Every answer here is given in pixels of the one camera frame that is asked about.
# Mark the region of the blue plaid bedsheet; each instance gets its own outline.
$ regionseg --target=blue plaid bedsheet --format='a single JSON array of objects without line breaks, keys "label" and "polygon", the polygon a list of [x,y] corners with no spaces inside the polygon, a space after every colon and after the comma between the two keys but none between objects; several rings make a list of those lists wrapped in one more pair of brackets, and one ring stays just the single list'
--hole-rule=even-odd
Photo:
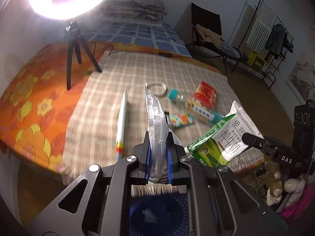
[{"label": "blue plaid bedsheet", "polygon": [[138,44],[191,57],[184,42],[168,24],[162,27],[102,21],[94,26],[80,26],[86,41]]}]

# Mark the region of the white plastic package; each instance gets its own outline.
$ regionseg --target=white plastic package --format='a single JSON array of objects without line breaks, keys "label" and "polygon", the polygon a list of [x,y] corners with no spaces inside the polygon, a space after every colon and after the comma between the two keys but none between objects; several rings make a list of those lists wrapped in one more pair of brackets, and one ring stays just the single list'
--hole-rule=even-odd
[{"label": "white plastic package", "polygon": [[156,96],[144,84],[148,111],[148,132],[151,145],[150,181],[157,183],[162,177],[163,161],[166,159],[166,138],[169,133],[165,114]]}]

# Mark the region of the folding chair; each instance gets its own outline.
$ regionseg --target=folding chair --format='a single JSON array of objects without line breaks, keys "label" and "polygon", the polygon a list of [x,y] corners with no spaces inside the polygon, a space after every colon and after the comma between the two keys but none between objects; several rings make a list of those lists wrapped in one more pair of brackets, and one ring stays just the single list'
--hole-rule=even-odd
[{"label": "folding chair", "polygon": [[241,55],[240,58],[235,58],[235,57],[232,57],[232,56],[220,51],[213,43],[205,42],[202,39],[202,37],[199,35],[199,33],[197,32],[196,24],[199,24],[204,28],[210,29],[212,32],[215,32],[219,35],[222,35],[220,15],[215,14],[215,13],[210,12],[210,11],[207,11],[207,10],[195,5],[194,3],[192,3],[192,40],[193,40],[193,42],[186,45],[186,47],[192,45],[194,52],[196,51],[196,46],[205,47],[205,48],[217,53],[218,56],[204,56],[204,57],[206,57],[206,58],[222,57],[226,75],[227,75],[226,63],[228,63],[228,62],[226,62],[227,58],[232,59],[234,61],[237,61],[237,63],[238,62],[245,62],[248,60],[247,57],[242,57],[241,53],[240,53],[240,55]]}]

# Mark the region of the metal rack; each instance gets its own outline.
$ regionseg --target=metal rack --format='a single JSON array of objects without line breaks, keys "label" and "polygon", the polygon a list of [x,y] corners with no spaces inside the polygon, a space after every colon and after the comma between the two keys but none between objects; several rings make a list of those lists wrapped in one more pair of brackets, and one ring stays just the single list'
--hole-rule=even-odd
[{"label": "metal rack", "polygon": [[[256,7],[255,13],[254,13],[254,15],[253,15],[253,17],[252,17],[252,19],[251,19],[251,21],[250,21],[250,23],[249,23],[249,25],[248,25],[248,28],[247,28],[247,30],[246,30],[246,32],[245,32],[245,34],[244,34],[244,36],[243,36],[243,38],[242,38],[242,40],[241,40],[239,46],[237,47],[237,49],[239,49],[240,46],[241,46],[241,44],[243,43],[243,41],[244,41],[244,39],[245,39],[245,37],[246,37],[246,34],[248,33],[248,31],[249,31],[249,29],[250,29],[250,26],[251,26],[251,24],[252,24],[252,22],[253,22],[253,20],[254,20],[254,18],[255,18],[255,16],[256,16],[256,13],[257,13],[257,10],[258,10],[258,8],[259,8],[259,5],[260,5],[260,3],[261,3],[262,1],[263,1],[263,0],[259,0],[258,5],[255,6],[255,7]],[[280,24],[282,24],[283,27],[285,28],[285,30],[286,30],[286,32],[287,32],[289,38],[290,38],[290,42],[292,43],[292,42],[293,42],[293,37],[292,37],[291,34],[288,32],[288,30],[286,29],[286,27],[284,26],[284,24],[282,23],[282,21],[280,20],[280,18],[279,18],[278,16],[277,16],[277,19],[278,19],[278,21],[280,22]],[[257,81],[257,82],[259,82],[259,83],[265,85],[266,87],[268,87],[268,90],[269,90],[269,89],[272,87],[272,85],[275,83],[275,81],[276,81],[276,76],[274,75],[275,72],[276,72],[276,71],[279,72],[279,66],[280,66],[280,64],[282,63],[282,61],[285,61],[285,56],[286,56],[288,50],[287,50],[285,47],[284,47],[284,49],[285,49],[285,53],[284,53],[284,55],[283,55],[284,58],[280,55],[280,56],[279,56],[279,58],[280,58],[279,63],[278,63],[278,64],[275,64],[275,63],[274,63],[275,57],[273,57],[273,59],[272,59],[271,62],[270,62],[270,61],[267,61],[267,62],[265,63],[265,66],[266,66],[267,64],[269,64],[269,66],[268,66],[267,69],[264,70],[264,71],[263,71],[263,68],[262,68],[261,70],[257,70],[257,69],[255,69],[255,68],[251,67],[249,64],[241,62],[241,63],[244,64],[245,66],[249,67],[248,70],[245,70],[245,69],[243,69],[243,68],[241,68],[241,67],[238,67],[239,61],[237,61],[235,64],[231,64],[230,62],[227,62],[227,64],[228,64],[229,67],[231,68],[231,73],[233,73],[234,71],[237,71],[237,72],[239,72],[239,73],[241,73],[241,74],[244,74],[244,75],[250,77],[251,79],[253,79],[253,80],[255,80],[255,81]]]}]

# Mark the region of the white tape roll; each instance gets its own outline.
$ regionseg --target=white tape roll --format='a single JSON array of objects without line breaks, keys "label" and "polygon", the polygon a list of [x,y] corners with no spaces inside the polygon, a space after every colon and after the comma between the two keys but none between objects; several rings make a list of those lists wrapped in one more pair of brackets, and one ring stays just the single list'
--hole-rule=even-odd
[{"label": "white tape roll", "polygon": [[154,82],[150,82],[147,84],[147,88],[149,90],[151,90],[150,87],[152,87],[152,86],[161,86],[163,88],[163,90],[161,92],[153,93],[157,98],[164,96],[164,94],[166,93],[166,85],[164,82],[154,81]]}]

